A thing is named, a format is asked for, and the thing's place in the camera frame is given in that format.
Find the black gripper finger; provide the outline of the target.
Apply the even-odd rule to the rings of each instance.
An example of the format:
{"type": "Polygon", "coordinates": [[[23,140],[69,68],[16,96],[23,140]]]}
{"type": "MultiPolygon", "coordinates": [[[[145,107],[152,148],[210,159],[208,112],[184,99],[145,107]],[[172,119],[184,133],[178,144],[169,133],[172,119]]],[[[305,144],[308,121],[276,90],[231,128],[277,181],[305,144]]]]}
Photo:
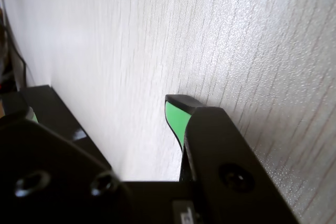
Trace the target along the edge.
{"type": "Polygon", "coordinates": [[[1,118],[1,223],[135,223],[114,172],[23,112],[1,118]]]}
{"type": "Polygon", "coordinates": [[[204,223],[297,223],[224,109],[168,94],[165,118],[190,167],[204,223]]]}

